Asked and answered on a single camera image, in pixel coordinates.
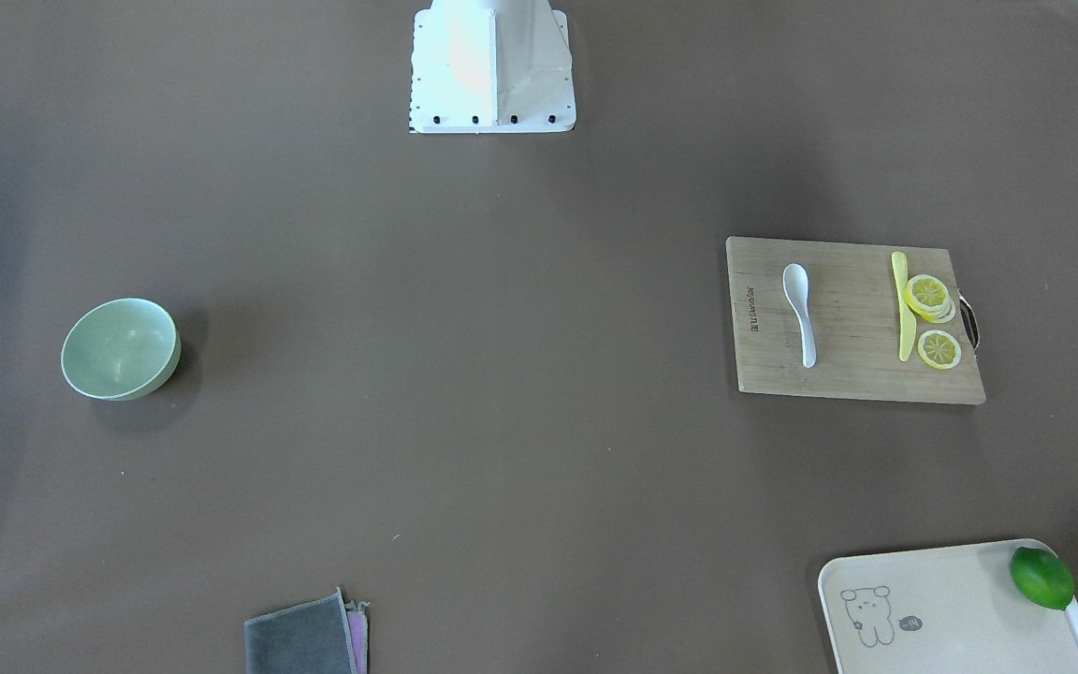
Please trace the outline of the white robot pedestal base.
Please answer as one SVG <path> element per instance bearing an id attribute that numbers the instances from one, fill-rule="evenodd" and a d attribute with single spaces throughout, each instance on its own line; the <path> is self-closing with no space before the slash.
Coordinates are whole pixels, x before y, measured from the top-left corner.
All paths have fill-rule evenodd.
<path id="1" fill-rule="evenodd" d="M 547 1 L 432 1 L 414 15 L 411 68 L 412 133 L 576 126 L 569 22 Z"/>

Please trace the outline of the white ceramic spoon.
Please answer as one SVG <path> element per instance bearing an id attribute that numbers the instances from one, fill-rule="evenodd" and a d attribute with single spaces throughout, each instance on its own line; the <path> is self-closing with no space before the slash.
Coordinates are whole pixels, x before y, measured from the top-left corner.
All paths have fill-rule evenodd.
<path id="1" fill-rule="evenodd" d="M 805 368 L 811 370 L 817 362 L 817 345 L 808 312 L 808 291 L 811 290 L 808 270 L 799 263 L 788 264 L 782 272 L 782 287 L 784 298 L 790 303 L 797 326 L 800 329 L 801 361 Z"/>

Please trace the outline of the single lemon slice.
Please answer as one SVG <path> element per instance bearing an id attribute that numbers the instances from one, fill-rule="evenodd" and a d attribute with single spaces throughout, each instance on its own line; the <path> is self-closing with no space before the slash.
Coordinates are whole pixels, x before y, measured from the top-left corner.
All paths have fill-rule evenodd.
<path id="1" fill-rule="evenodd" d="M 920 334 L 916 345 L 920 359 L 932 370 L 953 370 L 962 361 L 962 346 L 957 338 L 941 330 L 929 330 Z"/>

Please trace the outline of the bottom stacked lemon slice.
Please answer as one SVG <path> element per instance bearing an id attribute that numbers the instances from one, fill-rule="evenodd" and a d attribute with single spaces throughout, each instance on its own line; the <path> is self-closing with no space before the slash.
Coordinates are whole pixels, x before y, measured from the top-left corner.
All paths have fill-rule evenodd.
<path id="1" fill-rule="evenodd" d="M 920 317 L 927 321 L 927 324 L 949 324 L 949 321 L 954 319 L 954 315 L 955 302 L 950 295 L 940 307 L 920 313 Z"/>

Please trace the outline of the yellow plastic knife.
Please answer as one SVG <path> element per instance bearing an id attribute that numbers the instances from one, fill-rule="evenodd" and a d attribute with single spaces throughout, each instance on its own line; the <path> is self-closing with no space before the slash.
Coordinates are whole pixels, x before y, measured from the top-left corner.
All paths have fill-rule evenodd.
<path id="1" fill-rule="evenodd" d="M 908 303 L 908 295 L 910 295 L 908 294 L 908 290 L 910 290 L 910 269 L 908 269 L 906 253 L 898 251 L 898 249 L 893 251 L 890 261 L 898 308 L 898 359 L 901 362 L 908 362 L 910 361 L 911 354 L 914 353 L 916 336 L 916 318 Z"/>

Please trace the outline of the bamboo cutting board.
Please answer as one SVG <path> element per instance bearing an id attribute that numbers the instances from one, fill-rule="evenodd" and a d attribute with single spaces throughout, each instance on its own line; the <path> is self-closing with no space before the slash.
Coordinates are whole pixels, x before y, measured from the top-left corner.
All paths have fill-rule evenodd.
<path id="1" fill-rule="evenodd" d="M 899 307 L 892 246 L 731 236 L 724 244 L 741 393 L 835 400 L 977 405 L 983 380 L 960 316 L 942 331 L 957 338 L 960 362 L 942 371 L 912 353 L 899 358 Z M 801 331 L 784 295 L 783 270 L 808 274 L 816 363 L 803 363 Z"/>

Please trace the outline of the middle stacked lemon slice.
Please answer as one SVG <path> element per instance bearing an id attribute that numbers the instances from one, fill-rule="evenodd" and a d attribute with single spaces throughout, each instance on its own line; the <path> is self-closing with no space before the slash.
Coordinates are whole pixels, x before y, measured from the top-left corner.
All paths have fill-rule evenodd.
<path id="1" fill-rule="evenodd" d="M 907 304 L 927 324 L 949 324 L 954 318 L 954 300 L 950 295 L 942 295 L 938 304 L 924 303 L 920 295 L 908 295 Z"/>

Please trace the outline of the green lime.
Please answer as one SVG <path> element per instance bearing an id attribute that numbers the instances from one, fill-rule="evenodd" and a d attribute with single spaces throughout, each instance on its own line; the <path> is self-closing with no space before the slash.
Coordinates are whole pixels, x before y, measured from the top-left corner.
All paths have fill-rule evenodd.
<path id="1" fill-rule="evenodd" d="M 1044 548 L 1018 547 L 1009 563 L 1014 588 L 1036 606 L 1065 611 L 1075 595 L 1072 570 Z"/>

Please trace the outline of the grey folded cloth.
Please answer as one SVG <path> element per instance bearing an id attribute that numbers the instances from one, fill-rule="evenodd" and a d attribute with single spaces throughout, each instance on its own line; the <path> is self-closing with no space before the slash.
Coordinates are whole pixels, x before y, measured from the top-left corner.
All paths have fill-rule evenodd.
<path id="1" fill-rule="evenodd" d="M 342 589 L 244 623 L 247 673 L 368 673 L 368 603 Z"/>

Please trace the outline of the light green bowl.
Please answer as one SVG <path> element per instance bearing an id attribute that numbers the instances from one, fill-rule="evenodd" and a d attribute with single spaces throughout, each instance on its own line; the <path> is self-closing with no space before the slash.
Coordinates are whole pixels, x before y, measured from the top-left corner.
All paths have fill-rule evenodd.
<path id="1" fill-rule="evenodd" d="M 66 384 L 91 400 L 125 402 L 155 393 L 182 354 L 172 315 L 142 298 L 108 301 L 83 315 L 64 340 Z"/>

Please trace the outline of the cream rabbit tray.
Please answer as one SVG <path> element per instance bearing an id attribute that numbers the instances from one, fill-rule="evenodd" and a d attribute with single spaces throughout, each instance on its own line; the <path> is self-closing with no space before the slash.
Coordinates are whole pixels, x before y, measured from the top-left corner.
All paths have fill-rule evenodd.
<path id="1" fill-rule="evenodd" d="M 1078 673 L 1078 603 L 1044 608 L 1010 562 L 1032 538 L 839 556 L 817 588 L 839 673 Z"/>

